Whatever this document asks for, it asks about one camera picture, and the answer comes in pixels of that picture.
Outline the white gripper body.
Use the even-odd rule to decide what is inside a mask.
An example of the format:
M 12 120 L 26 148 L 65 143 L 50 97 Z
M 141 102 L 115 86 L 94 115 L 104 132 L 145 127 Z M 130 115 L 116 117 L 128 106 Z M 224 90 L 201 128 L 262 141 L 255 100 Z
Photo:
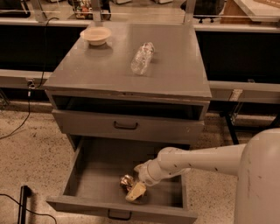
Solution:
M 162 179 L 162 169 L 156 159 L 143 163 L 143 169 L 138 173 L 138 178 L 146 186 L 157 185 Z

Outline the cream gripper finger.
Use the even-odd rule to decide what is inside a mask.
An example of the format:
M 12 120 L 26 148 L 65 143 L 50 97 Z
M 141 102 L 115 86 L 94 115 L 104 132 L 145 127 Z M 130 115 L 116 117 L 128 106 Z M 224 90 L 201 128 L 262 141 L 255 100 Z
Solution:
M 129 202 L 135 201 L 139 197 L 142 197 L 147 188 L 143 182 L 136 181 L 132 185 L 127 185 L 126 189 L 128 190 L 125 199 Z
M 140 172 L 144 168 L 144 164 L 138 164 L 137 166 L 134 167 L 135 172 Z

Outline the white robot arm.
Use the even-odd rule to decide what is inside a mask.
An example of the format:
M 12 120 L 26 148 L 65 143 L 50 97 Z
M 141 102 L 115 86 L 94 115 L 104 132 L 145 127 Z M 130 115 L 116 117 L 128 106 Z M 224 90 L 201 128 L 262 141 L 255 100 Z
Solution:
M 266 129 L 247 143 L 201 150 L 165 147 L 157 157 L 135 167 L 138 180 L 126 200 L 148 186 L 190 169 L 237 177 L 234 224 L 280 224 L 280 129 Z

